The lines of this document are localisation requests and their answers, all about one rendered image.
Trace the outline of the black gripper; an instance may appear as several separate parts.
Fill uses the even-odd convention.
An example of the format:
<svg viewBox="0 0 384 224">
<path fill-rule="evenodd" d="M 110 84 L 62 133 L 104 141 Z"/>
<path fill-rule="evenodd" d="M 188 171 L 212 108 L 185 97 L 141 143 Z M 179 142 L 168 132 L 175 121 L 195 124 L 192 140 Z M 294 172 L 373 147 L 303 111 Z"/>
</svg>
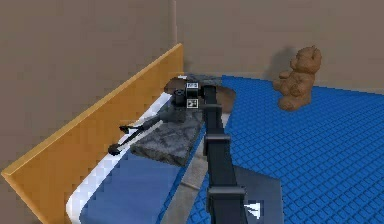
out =
<svg viewBox="0 0 384 224">
<path fill-rule="evenodd" d="M 186 96 L 185 91 L 182 89 L 176 89 L 172 97 L 162 106 L 159 111 L 159 115 L 155 115 L 149 118 L 145 118 L 139 124 L 121 125 L 119 129 L 128 134 L 128 137 L 122 143 L 114 143 L 108 147 L 108 153 L 112 156 L 119 155 L 121 153 L 120 147 L 127 144 L 143 132 L 147 131 L 150 127 L 162 120 L 165 123 L 182 123 L 186 118 Z"/>
</svg>

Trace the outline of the grey mottled pillow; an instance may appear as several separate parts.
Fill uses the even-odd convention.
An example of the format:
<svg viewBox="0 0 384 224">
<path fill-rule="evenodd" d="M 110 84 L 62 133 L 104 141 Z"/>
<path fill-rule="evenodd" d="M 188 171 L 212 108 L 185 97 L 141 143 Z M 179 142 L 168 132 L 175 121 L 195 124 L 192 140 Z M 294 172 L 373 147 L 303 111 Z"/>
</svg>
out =
<svg viewBox="0 0 384 224">
<path fill-rule="evenodd" d="M 188 112 L 183 123 L 161 122 L 130 146 L 132 154 L 183 167 L 202 129 L 202 113 Z"/>
</svg>

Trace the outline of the blue pillow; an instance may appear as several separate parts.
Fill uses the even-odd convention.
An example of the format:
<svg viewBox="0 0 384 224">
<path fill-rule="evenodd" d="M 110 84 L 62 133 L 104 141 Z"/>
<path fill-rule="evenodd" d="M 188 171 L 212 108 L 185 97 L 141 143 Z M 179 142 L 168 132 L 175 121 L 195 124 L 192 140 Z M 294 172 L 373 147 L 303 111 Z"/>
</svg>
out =
<svg viewBox="0 0 384 224">
<path fill-rule="evenodd" d="M 80 213 L 81 224 L 160 224 L 181 168 L 127 151 Z"/>
</svg>

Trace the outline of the brown pillow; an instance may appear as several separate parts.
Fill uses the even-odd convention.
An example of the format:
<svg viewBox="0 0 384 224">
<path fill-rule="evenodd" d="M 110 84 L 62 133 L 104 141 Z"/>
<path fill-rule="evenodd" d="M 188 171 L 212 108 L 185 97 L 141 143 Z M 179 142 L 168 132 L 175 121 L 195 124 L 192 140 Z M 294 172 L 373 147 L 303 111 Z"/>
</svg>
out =
<svg viewBox="0 0 384 224">
<path fill-rule="evenodd" d="M 164 92 L 168 94 L 173 94 L 176 89 L 184 89 L 187 81 L 181 78 L 172 78 L 164 87 Z M 233 109 L 234 101 L 236 98 L 236 93 L 234 90 L 217 86 L 216 87 L 216 99 L 217 102 L 222 106 L 222 112 L 225 114 L 230 114 Z"/>
</svg>

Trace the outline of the orange bed with blue blanket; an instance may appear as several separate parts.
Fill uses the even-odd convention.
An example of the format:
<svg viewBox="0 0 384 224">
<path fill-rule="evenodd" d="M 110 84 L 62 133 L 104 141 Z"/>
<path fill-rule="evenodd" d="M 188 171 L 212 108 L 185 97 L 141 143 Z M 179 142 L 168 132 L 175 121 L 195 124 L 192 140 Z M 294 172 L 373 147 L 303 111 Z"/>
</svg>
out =
<svg viewBox="0 0 384 224">
<path fill-rule="evenodd" d="M 3 177 L 42 224 L 72 224 L 122 156 L 118 126 L 156 111 L 182 69 L 175 46 L 10 164 Z M 317 87 L 285 112 L 270 82 L 227 76 L 233 163 L 277 178 L 283 218 L 268 224 L 384 224 L 384 95 Z"/>
</svg>

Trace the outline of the brown teddy bear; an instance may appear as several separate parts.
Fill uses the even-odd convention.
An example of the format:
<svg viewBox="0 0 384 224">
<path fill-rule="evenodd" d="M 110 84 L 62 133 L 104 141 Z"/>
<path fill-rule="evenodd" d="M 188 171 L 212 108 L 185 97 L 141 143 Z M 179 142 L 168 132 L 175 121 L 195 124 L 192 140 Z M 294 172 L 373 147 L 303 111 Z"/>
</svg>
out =
<svg viewBox="0 0 384 224">
<path fill-rule="evenodd" d="M 283 71 L 272 82 L 273 89 L 282 94 L 278 107 L 295 111 L 311 102 L 316 73 L 322 62 L 321 51 L 315 46 L 300 49 L 290 61 L 291 71 Z"/>
</svg>

